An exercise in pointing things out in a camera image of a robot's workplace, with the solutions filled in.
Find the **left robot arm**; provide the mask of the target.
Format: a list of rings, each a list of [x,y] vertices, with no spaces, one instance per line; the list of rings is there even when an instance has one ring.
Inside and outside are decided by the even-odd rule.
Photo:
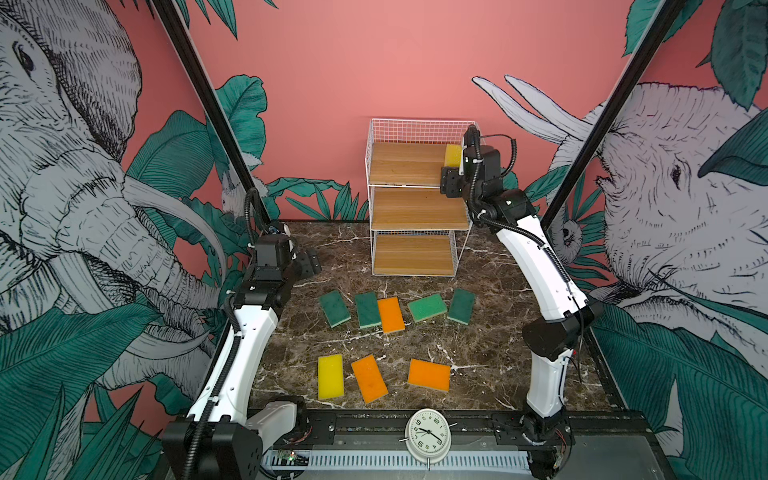
[[[272,220],[255,188],[244,201],[250,259],[241,282],[227,293],[228,321],[206,384],[186,416],[162,436],[163,452],[178,479],[255,479],[274,444],[307,426],[296,397],[248,413],[256,373],[294,285],[322,270],[313,249],[298,247],[289,229]]]

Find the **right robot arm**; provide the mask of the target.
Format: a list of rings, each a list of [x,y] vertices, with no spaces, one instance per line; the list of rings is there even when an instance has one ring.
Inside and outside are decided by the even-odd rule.
[[[458,153],[441,169],[441,194],[462,199],[470,221],[488,228],[512,254],[531,287],[541,316],[522,329],[532,354],[530,386],[521,418],[524,438],[542,445],[565,431],[564,389],[584,329],[602,313],[571,278],[549,243],[535,208],[520,189],[508,189],[511,172],[500,153],[469,124]]]

